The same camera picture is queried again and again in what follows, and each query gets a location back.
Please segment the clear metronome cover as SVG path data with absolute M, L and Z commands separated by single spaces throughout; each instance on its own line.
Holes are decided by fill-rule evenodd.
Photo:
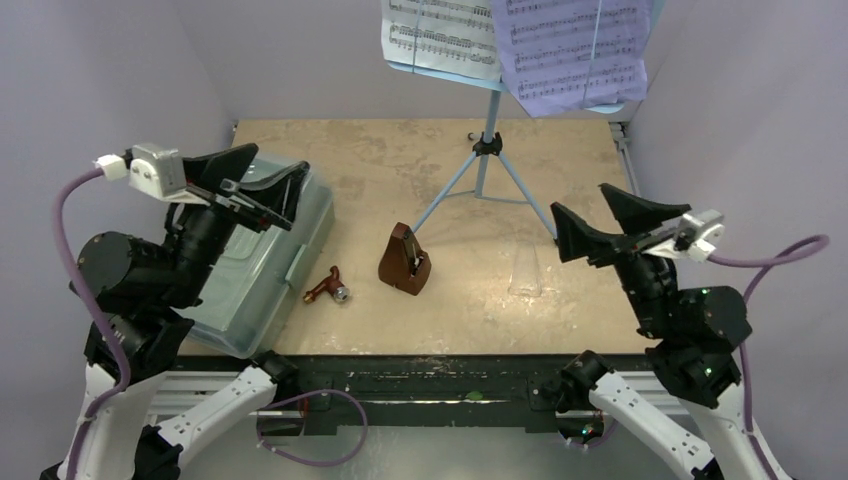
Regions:
M 525 235 L 515 235 L 509 295 L 536 298 L 542 295 L 542 280 L 535 242 Z

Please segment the light blue music stand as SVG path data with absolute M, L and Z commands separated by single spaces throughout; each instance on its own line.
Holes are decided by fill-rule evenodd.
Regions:
M 658 17 L 662 11 L 664 6 L 661 1 L 652 1 L 654 2 L 654 13 L 653 13 L 653 26 L 658 20 Z M 411 226 L 412 231 L 415 233 L 420 227 L 423 226 L 425 221 L 430 217 L 430 215 L 434 212 L 434 210 L 442 203 L 442 201 L 447 197 L 452 197 L 455 195 L 455 185 L 460 180 L 460 178 L 466 173 L 466 171 L 471 167 L 475 166 L 477 168 L 477 176 L 476 182 L 474 184 L 473 189 L 470 190 L 470 195 L 478 198 L 484 199 L 484 185 L 486 181 L 487 175 L 487 167 L 488 160 L 491 157 L 495 157 L 499 160 L 501 165 L 504 167 L 506 172 L 512 178 L 515 186 L 519 189 L 521 193 L 520 203 L 526 204 L 532 207 L 535 211 L 536 215 L 542 221 L 543 225 L 548 231 L 552 231 L 554 229 L 551 221 L 547 218 L 547 216 L 542 212 L 542 209 L 538 202 L 535 200 L 533 195 L 530 193 L 528 188 L 523 183 L 521 177 L 518 175 L 516 170 L 514 169 L 511 162 L 506 158 L 503 152 L 503 140 L 499 133 L 496 131 L 496 123 L 497 117 L 499 113 L 499 107 L 501 104 L 501 98 L 505 94 L 512 95 L 506 84 L 500 78 L 499 81 L 483 81 L 477 80 L 473 78 L 464 77 L 456 74 L 449 74 L 445 72 L 439 72 L 428 69 L 419 69 L 414 70 L 408 66 L 391 63 L 386 61 L 387 64 L 396 69 L 403 72 L 407 72 L 413 75 L 421 75 L 431 78 L 439 78 L 451 82 L 466 84 L 475 86 L 478 88 L 486 89 L 490 93 L 489 107 L 486 116 L 486 125 L 482 132 L 478 135 L 472 136 L 473 147 L 472 152 L 469 157 L 461 164 L 458 171 L 452 176 L 452 178 L 448 181 L 448 183 L 442 188 L 442 190 L 437 194 L 436 198 L 430 203 L 421 217 L 417 220 L 417 222 Z M 578 111 L 589 111 L 595 112 L 599 114 L 614 114 L 623 109 L 624 105 L 620 107 L 604 107 L 599 110 L 578 110 Z

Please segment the white sheet music page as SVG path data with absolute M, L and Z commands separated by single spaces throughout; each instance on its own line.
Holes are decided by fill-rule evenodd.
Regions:
M 484 0 L 383 0 L 386 61 L 483 81 L 499 81 L 491 3 Z

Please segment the purple paper sheet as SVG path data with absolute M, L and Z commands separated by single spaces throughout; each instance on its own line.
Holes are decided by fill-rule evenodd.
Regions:
M 646 98 L 652 1 L 494 1 L 502 81 L 531 117 Z

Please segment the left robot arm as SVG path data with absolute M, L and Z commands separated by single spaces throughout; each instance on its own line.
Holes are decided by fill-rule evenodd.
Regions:
M 98 158 L 63 187 L 52 207 L 56 248 L 71 290 L 92 324 L 84 348 L 85 393 L 65 458 L 45 479 L 176 479 L 194 455 L 249 413 L 284 409 L 300 394 L 297 367 L 265 352 L 227 387 L 158 425 L 149 407 L 193 327 L 183 311 L 201 293 L 233 232 L 293 227 L 305 161 L 254 181 L 245 173 L 258 154 L 247 143 L 200 157 L 151 143 Z M 165 238 L 156 244 L 107 231 L 73 255 L 63 213 L 70 194 L 103 178 L 167 204 Z

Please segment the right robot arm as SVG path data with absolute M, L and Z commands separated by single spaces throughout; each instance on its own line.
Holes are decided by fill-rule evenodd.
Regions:
M 683 289 L 677 282 L 677 260 L 703 262 L 715 251 L 724 232 L 722 214 L 657 203 L 608 183 L 600 189 L 619 231 L 598 230 L 553 203 L 560 260 L 585 259 L 615 270 L 638 333 L 654 341 L 645 355 L 656 378 L 697 431 L 669 419 L 589 350 L 562 369 L 557 411 L 610 416 L 681 479 L 785 478 L 745 403 L 740 349 L 752 329 L 742 294 L 730 286 Z

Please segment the brown metronome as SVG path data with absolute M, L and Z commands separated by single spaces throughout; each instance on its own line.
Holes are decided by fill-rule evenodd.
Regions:
M 417 296 L 426 285 L 431 270 L 430 256 L 421 248 L 411 227 L 398 222 L 391 231 L 378 265 L 379 280 Z

